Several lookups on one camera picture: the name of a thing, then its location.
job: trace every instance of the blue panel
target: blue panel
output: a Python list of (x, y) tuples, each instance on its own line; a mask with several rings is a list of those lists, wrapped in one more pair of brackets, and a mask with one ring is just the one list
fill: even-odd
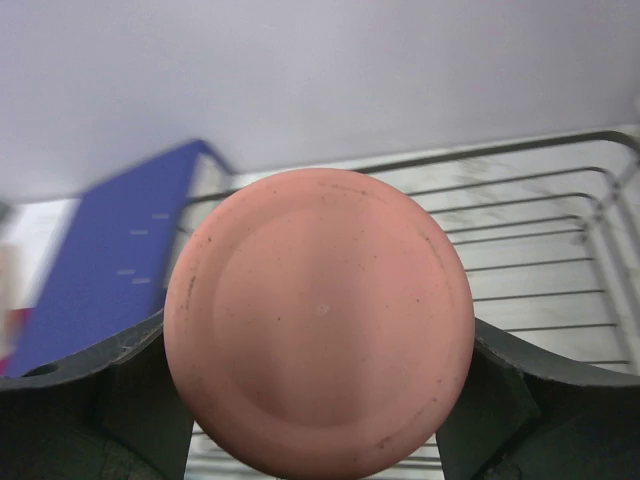
[(200, 152), (206, 145), (191, 142), (85, 194), (9, 376), (76, 353), (153, 313)]

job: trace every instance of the pink object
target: pink object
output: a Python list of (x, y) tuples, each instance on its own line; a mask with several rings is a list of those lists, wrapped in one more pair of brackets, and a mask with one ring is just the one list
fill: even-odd
[(469, 285), (413, 200), (333, 169), (256, 182), (198, 227), (165, 343), (202, 428), (274, 476), (356, 479), (446, 419), (473, 350)]

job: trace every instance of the dish rack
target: dish rack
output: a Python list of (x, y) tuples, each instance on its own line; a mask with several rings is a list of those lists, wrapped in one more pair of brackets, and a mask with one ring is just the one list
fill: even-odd
[[(635, 139), (598, 131), (350, 168), (411, 196), (447, 233), (467, 272), (475, 314), (554, 353), (625, 373), (640, 366), (640, 163)], [(179, 252), (224, 198), (192, 198)], [(194, 428), (185, 478), (270, 478)], [(435, 437), (378, 479), (443, 479)]]

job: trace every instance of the metal wire basket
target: metal wire basket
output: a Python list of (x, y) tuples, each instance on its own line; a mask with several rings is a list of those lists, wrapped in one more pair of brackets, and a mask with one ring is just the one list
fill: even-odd
[[(395, 186), (436, 219), (465, 266), (477, 317), (554, 353), (635, 374), (639, 162), (631, 136), (599, 131), (338, 166)], [(233, 191), (191, 200), (176, 252)], [(249, 477), (268, 478), (196, 426), (186, 478)], [(374, 478), (444, 478), (435, 438)]]

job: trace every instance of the pink round object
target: pink round object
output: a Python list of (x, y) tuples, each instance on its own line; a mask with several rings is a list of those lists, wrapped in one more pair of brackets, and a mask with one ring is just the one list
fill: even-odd
[(451, 411), (473, 350), (460, 260), (413, 200), (307, 169), (233, 194), (175, 267), (165, 344), (204, 431), (289, 479), (357, 479)]

